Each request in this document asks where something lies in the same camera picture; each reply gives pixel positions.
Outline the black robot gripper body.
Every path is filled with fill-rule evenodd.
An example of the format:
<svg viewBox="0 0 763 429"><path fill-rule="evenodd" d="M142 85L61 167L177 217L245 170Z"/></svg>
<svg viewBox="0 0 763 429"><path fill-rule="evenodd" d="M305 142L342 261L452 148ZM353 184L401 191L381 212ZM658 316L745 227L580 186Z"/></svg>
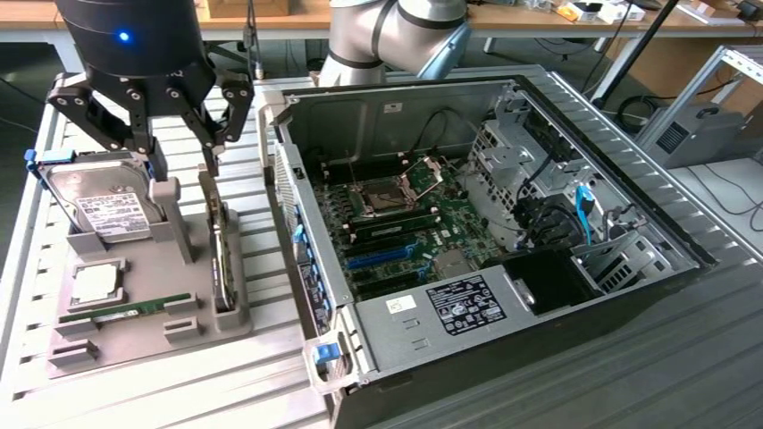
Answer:
<svg viewBox="0 0 763 429"><path fill-rule="evenodd" d="M57 1L94 91L149 117L177 115L168 90L201 105L216 81L192 1Z"/></svg>

